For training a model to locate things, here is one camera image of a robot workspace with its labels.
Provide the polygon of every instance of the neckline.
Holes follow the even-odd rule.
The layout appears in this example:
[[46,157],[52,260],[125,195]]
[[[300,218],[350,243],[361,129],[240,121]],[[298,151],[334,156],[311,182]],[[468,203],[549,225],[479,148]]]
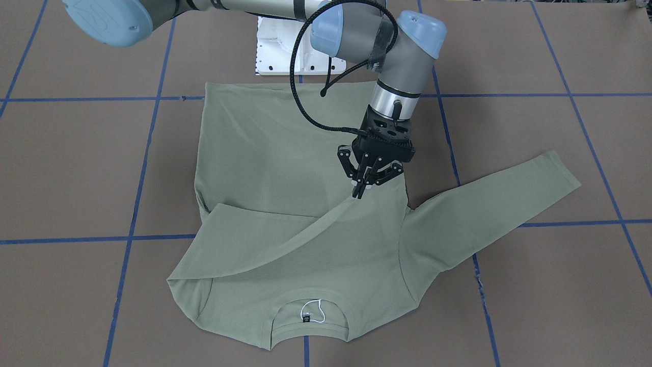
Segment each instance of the neckline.
[[[276,318],[276,315],[278,314],[278,312],[283,306],[297,300],[319,299],[319,298],[336,304],[344,314],[344,317],[346,317],[346,321],[349,327],[348,328],[349,332],[347,338],[346,339],[342,338],[342,339],[348,342],[354,338],[357,338],[359,336],[358,325],[355,320],[353,308],[348,304],[348,302],[346,302],[346,300],[343,297],[341,297],[338,293],[330,289],[303,288],[303,289],[295,289],[293,291],[286,292],[274,300],[269,310],[269,313],[262,325],[260,347],[268,350],[272,349],[273,322],[274,319]],[[311,325],[310,328],[321,328],[321,327],[317,325]]]

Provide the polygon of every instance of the shirt sleeve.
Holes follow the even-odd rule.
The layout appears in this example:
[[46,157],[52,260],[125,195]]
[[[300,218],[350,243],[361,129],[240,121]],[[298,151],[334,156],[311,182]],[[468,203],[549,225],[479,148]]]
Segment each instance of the shirt sleeve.
[[415,300],[421,300],[439,272],[458,265],[579,186],[557,153],[548,152],[408,210],[399,256]]

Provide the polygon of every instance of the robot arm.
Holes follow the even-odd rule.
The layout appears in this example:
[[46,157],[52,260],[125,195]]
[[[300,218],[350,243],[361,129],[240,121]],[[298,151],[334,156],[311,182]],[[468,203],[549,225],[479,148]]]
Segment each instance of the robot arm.
[[[386,47],[394,26],[365,0],[63,0],[70,17],[90,36],[111,46],[131,46],[146,39],[168,20],[191,10],[241,10],[305,22],[314,19],[310,42],[314,49],[352,63],[369,60],[367,69],[378,80],[358,136],[337,155],[355,186],[353,196],[381,185],[403,172],[415,150],[410,141],[411,117],[431,77],[431,69],[446,36],[445,25],[412,11],[398,17],[393,47]],[[376,0],[382,8],[385,0]],[[351,164],[354,156],[357,167]]]

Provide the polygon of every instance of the blue joint cap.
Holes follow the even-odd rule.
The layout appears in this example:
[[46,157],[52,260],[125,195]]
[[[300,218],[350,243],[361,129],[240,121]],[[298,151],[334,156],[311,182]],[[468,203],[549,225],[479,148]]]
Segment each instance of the blue joint cap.
[[116,47],[131,46],[154,30],[138,0],[63,0],[72,20],[94,39]]
[[439,57],[441,45],[446,38],[446,25],[431,16],[404,10],[398,17],[398,26],[433,59]]
[[[319,7],[321,8],[328,3],[328,1],[322,1]],[[344,13],[342,5],[326,10],[312,22],[310,45],[319,52],[335,57],[340,51],[343,27]]]

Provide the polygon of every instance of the white string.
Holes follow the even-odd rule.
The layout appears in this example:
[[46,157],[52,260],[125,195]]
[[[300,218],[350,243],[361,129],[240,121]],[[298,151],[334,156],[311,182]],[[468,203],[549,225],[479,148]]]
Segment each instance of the white string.
[[310,322],[311,323],[320,323],[320,324],[322,324],[324,321],[326,321],[326,315],[324,314],[324,311],[321,309],[321,299],[306,302],[306,304],[303,305],[303,307],[301,308],[301,311],[299,312],[299,318],[301,318],[303,320],[304,315],[310,315],[309,313],[304,314],[303,309],[306,308],[307,305],[309,305],[309,304],[311,304],[313,302],[317,302],[317,306],[319,307],[319,312],[321,312],[321,317],[323,318],[323,320],[317,321],[317,320],[311,319]]

